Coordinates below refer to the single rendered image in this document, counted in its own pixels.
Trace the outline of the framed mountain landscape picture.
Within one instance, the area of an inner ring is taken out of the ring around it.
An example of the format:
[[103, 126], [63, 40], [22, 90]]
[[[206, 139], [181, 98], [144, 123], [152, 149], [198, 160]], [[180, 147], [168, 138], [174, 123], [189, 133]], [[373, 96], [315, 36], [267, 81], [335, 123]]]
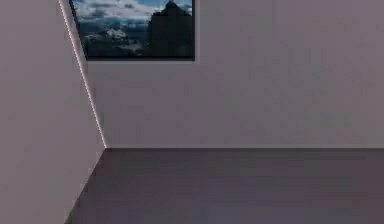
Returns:
[[68, 0], [88, 61], [193, 61], [196, 0]]

